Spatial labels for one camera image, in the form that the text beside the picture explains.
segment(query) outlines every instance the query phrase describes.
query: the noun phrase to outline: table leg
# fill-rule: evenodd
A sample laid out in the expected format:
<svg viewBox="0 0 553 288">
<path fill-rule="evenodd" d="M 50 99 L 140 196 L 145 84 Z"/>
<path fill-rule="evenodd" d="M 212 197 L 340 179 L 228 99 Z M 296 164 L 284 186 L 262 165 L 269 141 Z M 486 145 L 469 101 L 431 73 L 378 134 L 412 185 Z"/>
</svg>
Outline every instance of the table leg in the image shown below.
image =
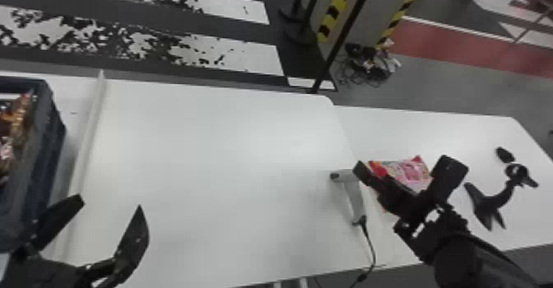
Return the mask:
<svg viewBox="0 0 553 288">
<path fill-rule="evenodd" d="M 534 21 L 534 25 L 537 25 L 541 20 L 543 20 L 544 18 L 546 18 L 546 16 L 548 16 L 551 12 L 553 12 L 553 9 L 547 9 L 545 12 L 543 12 L 543 14 L 540 15 L 540 17 L 538 17 L 535 21 Z M 520 34 L 518 37 L 516 37 L 514 39 L 514 43 L 518 43 L 528 32 L 530 32 L 530 29 L 525 29 L 523 31 L 522 34 Z"/>
</svg>

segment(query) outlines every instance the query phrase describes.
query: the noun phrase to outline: black crate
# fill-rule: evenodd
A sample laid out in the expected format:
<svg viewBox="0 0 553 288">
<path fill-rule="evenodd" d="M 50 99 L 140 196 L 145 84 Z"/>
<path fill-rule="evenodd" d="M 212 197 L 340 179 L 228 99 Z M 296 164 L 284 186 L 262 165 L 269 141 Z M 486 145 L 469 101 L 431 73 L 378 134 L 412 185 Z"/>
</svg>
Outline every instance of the black crate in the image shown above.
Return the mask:
<svg viewBox="0 0 553 288">
<path fill-rule="evenodd" d="M 0 93 L 33 91 L 25 116 L 26 142 L 10 165 L 9 180 L 0 188 L 0 252 L 48 206 L 66 129 L 45 81 L 0 77 Z"/>
</svg>

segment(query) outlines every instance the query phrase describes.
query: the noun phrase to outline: snack package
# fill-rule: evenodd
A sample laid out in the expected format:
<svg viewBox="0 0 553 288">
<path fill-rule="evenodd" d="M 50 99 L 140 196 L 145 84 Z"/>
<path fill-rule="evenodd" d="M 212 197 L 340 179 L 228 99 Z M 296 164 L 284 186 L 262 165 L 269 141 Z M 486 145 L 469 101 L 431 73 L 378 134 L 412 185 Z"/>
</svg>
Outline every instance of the snack package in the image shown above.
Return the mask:
<svg viewBox="0 0 553 288">
<path fill-rule="evenodd" d="M 390 175 L 398 182 L 412 189 L 415 193 L 426 189 L 430 185 L 430 182 L 432 182 L 428 166 L 426 166 L 426 163 L 420 156 L 400 161 L 371 160 L 369 161 L 369 167 L 379 178 Z"/>
</svg>

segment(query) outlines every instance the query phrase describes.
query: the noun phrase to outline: black mount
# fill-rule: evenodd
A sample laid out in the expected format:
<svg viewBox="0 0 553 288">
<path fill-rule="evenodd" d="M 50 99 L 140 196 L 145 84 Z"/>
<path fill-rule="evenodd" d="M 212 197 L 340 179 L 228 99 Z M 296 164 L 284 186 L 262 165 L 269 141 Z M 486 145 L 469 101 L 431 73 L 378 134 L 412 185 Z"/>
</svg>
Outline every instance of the black mount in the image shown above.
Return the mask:
<svg viewBox="0 0 553 288">
<path fill-rule="evenodd" d="M 510 163 L 507 168 L 505 168 L 505 175 L 507 175 L 508 178 L 505 182 L 505 188 L 496 195 L 486 196 L 474 184 L 465 183 L 464 185 L 468 196 L 472 200 L 476 218 L 478 218 L 480 223 L 490 231 L 492 229 L 491 223 L 494 219 L 505 229 L 505 222 L 499 209 L 509 202 L 513 196 L 515 187 L 527 185 L 536 188 L 539 186 L 538 183 L 530 177 L 527 167 L 512 163 L 515 161 L 513 154 L 502 147 L 498 147 L 495 151 L 501 161 L 505 164 Z"/>
<path fill-rule="evenodd" d="M 114 288 L 138 267 L 150 237 L 139 206 L 112 258 L 81 267 L 44 259 L 42 251 L 84 207 L 79 195 L 69 197 L 32 221 L 13 247 L 0 288 Z"/>
</svg>

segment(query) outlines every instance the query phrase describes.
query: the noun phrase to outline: yellow and black striped post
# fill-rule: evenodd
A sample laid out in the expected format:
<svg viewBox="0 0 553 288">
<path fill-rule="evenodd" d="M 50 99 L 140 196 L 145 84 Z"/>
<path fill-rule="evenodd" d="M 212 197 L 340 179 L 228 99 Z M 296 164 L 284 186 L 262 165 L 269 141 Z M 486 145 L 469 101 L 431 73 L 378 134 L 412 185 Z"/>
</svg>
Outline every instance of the yellow and black striped post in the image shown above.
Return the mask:
<svg viewBox="0 0 553 288">
<path fill-rule="evenodd" d="M 380 36 L 379 42 L 376 43 L 374 46 L 375 49 L 381 49 L 384 42 L 386 42 L 386 39 L 392 35 L 393 31 L 396 30 L 397 24 L 399 24 L 399 21 L 402 19 L 402 17 L 407 13 L 407 10 L 411 6 L 411 4 L 415 0 L 405 0 L 403 2 L 402 7 L 399 9 L 399 11 L 392 17 L 392 21 L 390 21 L 390 25 L 388 25 L 388 28 L 382 33 Z"/>
<path fill-rule="evenodd" d="M 318 28 L 317 38 L 319 42 L 328 42 L 332 29 L 334 29 L 338 22 L 340 13 L 346 10 L 346 4 L 347 0 L 331 0 L 327 14 L 324 16 L 323 22 L 321 22 L 321 26 Z"/>
</svg>

